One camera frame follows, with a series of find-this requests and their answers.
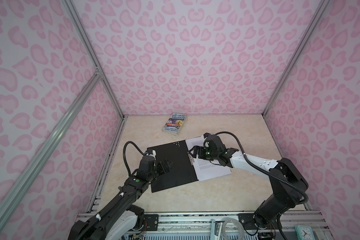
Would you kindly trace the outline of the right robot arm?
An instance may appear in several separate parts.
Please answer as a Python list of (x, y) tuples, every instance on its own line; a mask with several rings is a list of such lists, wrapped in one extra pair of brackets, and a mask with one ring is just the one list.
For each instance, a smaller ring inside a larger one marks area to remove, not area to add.
[(309, 184), (291, 160), (269, 160), (249, 155), (233, 133), (230, 136), (236, 140), (238, 147), (228, 148), (220, 135), (222, 132), (205, 133), (202, 144), (192, 146), (188, 155), (219, 167), (241, 169), (269, 179), (273, 193), (255, 210), (251, 224), (259, 229), (266, 229), (273, 223), (279, 224), (282, 214), (309, 201), (306, 193)]

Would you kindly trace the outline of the printed sheet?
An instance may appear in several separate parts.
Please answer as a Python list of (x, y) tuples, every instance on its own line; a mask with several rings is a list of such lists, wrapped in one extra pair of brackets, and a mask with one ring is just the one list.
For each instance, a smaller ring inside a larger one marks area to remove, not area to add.
[[(187, 148), (190, 151), (191, 149), (195, 150), (195, 146), (202, 147), (204, 138), (197, 137), (197, 138), (187, 139), (185, 141)], [(196, 157), (193, 157), (194, 150), (188, 153), (188, 155), (190, 158), (191, 165), (195, 170), (198, 181), (206, 181), (231, 174), (230, 168), (218, 166), (217, 161), (211, 163), (210, 161), (197, 159)]]

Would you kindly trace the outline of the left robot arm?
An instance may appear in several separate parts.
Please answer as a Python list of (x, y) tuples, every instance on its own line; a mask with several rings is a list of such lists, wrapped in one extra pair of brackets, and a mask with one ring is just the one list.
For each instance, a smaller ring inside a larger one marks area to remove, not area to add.
[(144, 155), (139, 168), (129, 175), (119, 193), (86, 222), (77, 221), (70, 230), (69, 240), (118, 240), (130, 230), (144, 231), (144, 209), (134, 203), (150, 183), (171, 171), (173, 162), (158, 162), (155, 155)]

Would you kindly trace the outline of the black A4 clip folder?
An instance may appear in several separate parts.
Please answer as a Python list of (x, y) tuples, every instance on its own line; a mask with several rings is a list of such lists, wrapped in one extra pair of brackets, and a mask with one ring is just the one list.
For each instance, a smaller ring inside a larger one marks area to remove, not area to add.
[(172, 161), (171, 171), (165, 175), (159, 175), (156, 180), (151, 183), (153, 193), (197, 181), (185, 140), (153, 146), (148, 149), (156, 151), (156, 160), (158, 163), (165, 159)]

